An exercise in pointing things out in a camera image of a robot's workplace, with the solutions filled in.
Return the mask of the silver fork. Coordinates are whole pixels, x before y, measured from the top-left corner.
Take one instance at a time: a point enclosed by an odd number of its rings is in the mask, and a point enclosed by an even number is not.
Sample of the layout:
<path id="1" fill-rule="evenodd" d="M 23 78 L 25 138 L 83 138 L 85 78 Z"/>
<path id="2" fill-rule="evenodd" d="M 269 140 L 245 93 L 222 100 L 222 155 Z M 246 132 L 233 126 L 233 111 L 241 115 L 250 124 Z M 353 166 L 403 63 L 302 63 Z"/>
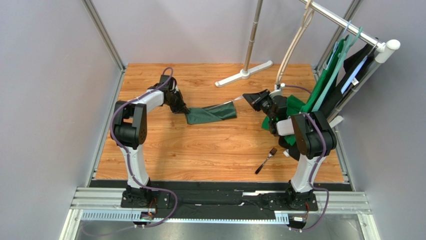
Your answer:
<path id="1" fill-rule="evenodd" d="M 254 172 L 256 175 L 259 174 L 259 172 L 263 169 L 263 167 L 265 166 L 265 164 L 268 162 L 268 160 L 270 158 L 272 158 L 276 153 L 277 153 L 278 149 L 276 147 L 272 148 L 269 153 L 267 158 L 263 161 L 263 163 L 256 169 L 256 171 Z"/>

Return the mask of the dark green cloth napkin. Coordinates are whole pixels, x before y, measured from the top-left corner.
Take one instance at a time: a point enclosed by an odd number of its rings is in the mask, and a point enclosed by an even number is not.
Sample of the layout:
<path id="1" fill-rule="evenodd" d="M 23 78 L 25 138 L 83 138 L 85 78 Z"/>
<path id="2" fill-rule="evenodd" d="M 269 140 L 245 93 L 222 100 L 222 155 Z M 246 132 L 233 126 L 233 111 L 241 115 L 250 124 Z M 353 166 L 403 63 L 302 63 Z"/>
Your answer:
<path id="1" fill-rule="evenodd" d="M 237 118 L 237 111 L 232 101 L 206 107 L 191 107 L 185 115 L 189 125 L 207 124 Z"/>

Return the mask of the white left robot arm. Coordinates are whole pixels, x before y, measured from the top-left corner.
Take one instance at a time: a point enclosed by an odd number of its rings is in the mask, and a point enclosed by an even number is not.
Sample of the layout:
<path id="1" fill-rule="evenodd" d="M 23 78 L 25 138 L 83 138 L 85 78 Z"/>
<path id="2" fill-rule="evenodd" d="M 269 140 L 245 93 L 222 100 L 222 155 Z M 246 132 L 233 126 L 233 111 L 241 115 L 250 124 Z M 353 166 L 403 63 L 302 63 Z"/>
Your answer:
<path id="1" fill-rule="evenodd" d="M 169 106 L 173 114 L 188 114 L 189 108 L 178 89 L 177 80 L 162 74 L 159 83 L 141 96 L 118 100 L 110 121 L 110 136 L 119 146 L 127 169 L 126 201 L 139 201 L 144 205 L 152 201 L 153 188 L 144 159 L 144 143 L 148 135 L 148 113 L 156 107 Z"/>

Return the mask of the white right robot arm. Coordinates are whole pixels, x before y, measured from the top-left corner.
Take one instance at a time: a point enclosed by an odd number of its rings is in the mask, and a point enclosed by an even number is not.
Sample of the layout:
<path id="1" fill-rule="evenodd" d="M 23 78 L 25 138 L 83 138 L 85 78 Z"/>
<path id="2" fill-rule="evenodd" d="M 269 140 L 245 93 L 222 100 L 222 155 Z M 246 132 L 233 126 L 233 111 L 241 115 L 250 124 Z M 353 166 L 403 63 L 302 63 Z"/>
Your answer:
<path id="1" fill-rule="evenodd" d="M 290 113 L 290 104 L 282 95 L 272 96 L 265 89 L 244 93 L 242 97 L 255 111 L 269 118 L 268 130 L 279 137 L 279 144 L 298 161 L 297 169 L 286 190 L 289 204 L 307 202 L 313 195 L 313 182 L 321 163 L 337 146 L 337 139 L 321 111 Z"/>

